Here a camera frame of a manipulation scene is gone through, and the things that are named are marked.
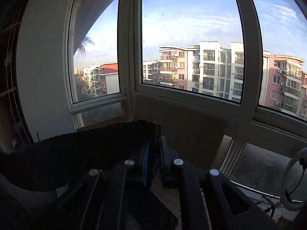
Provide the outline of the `dark grey trousers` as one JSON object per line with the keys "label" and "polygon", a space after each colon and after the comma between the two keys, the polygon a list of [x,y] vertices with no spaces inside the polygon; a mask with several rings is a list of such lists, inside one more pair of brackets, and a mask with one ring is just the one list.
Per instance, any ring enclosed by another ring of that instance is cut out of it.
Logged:
{"label": "dark grey trousers", "polygon": [[137,161],[145,147],[156,150],[160,135],[160,125],[136,120],[54,136],[22,152],[1,153],[1,175],[24,190],[51,191],[91,169]]}

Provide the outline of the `light wooden board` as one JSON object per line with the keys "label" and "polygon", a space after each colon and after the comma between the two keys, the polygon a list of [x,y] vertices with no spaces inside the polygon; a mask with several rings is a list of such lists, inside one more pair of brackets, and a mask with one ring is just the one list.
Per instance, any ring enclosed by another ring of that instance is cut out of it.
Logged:
{"label": "light wooden board", "polygon": [[136,97],[134,118],[159,124],[168,148],[203,170],[212,167],[227,126],[224,120],[197,106],[146,95]]}

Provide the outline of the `slatted wooden panel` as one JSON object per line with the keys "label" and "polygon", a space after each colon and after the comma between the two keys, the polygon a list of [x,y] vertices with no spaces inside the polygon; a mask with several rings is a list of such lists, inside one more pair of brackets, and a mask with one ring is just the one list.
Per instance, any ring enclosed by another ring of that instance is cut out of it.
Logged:
{"label": "slatted wooden panel", "polygon": [[77,131],[85,131],[85,130],[90,130],[90,129],[95,129],[103,126],[108,126],[112,124],[116,124],[118,122],[131,122],[134,120],[134,114],[132,112],[125,113],[123,115],[107,119],[105,121],[101,122],[96,122],[81,128],[78,128]]}

